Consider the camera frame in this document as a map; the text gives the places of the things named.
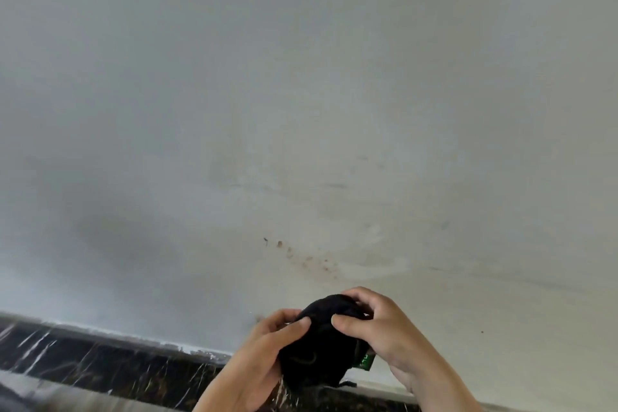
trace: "person's right hand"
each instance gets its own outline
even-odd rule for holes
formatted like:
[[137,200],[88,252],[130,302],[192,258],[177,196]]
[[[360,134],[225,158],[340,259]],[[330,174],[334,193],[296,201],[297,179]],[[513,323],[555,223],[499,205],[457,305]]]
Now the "person's right hand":
[[365,340],[390,366],[395,378],[412,390],[413,376],[442,359],[412,321],[390,298],[362,286],[344,291],[373,312],[373,319],[360,320],[336,314],[332,325],[345,335]]

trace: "black fabric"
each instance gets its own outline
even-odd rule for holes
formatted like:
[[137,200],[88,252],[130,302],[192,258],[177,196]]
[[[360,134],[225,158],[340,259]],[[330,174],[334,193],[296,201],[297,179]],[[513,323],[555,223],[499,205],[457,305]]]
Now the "black fabric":
[[309,386],[339,386],[353,365],[359,363],[369,348],[364,340],[348,337],[331,324],[334,314],[367,319],[353,298],[331,295],[307,306],[297,320],[309,316],[309,331],[279,352],[283,381],[292,391]]

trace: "white wall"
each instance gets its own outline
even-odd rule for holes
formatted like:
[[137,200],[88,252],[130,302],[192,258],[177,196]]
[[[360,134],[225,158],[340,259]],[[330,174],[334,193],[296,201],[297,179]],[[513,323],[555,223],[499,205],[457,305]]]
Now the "white wall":
[[0,310],[232,351],[363,284],[480,400],[612,409],[617,2],[0,0]]

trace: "hand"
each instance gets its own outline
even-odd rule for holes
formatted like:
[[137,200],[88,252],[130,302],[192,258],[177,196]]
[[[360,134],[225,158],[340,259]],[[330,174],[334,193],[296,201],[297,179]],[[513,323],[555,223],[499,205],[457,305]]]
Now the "hand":
[[336,314],[332,325],[368,342],[395,378],[414,392],[424,412],[483,411],[455,370],[393,300],[363,287],[343,293],[371,309],[373,319]]
[[309,330],[308,317],[292,322],[299,314],[299,309],[280,309],[258,322],[243,346],[208,385],[194,412],[257,410],[281,379],[279,350]]

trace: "marble tile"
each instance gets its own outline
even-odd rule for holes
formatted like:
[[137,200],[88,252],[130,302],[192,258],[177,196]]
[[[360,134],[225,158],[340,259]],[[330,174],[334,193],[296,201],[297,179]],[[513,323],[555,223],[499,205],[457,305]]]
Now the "marble tile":
[[[0,318],[0,370],[190,411],[223,365],[95,335]],[[344,390],[275,389],[264,411],[415,412],[416,405]]]

